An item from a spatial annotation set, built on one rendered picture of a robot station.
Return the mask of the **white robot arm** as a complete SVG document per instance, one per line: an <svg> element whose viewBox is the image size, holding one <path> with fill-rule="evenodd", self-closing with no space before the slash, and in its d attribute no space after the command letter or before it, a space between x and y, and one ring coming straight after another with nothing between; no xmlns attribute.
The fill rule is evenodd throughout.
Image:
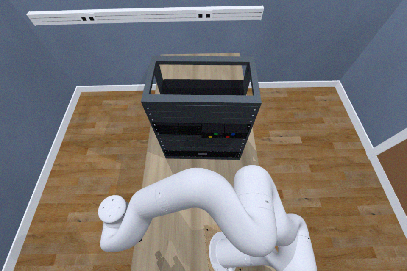
<svg viewBox="0 0 407 271"><path fill-rule="evenodd" d="M236 172L234 188L216 172L189 168L140 189L129 203L118 195L105 198L98 208L101 249L127 250L142 239L153 218L192 207L205 210L222 231L209 245L215 271L259 265L317 271L305 221L286 214L271 176L256 165Z"/></svg>

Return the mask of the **dark grey server rack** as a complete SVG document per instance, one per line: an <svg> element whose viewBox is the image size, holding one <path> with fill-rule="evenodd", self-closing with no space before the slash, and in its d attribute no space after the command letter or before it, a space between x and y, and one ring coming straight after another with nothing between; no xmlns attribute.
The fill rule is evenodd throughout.
<svg viewBox="0 0 407 271"><path fill-rule="evenodd" d="M243 80L163 80L159 65L247 66ZM151 94L154 76L160 94ZM141 103L165 158L240 160L262 103L255 59L153 56Z"/></svg>

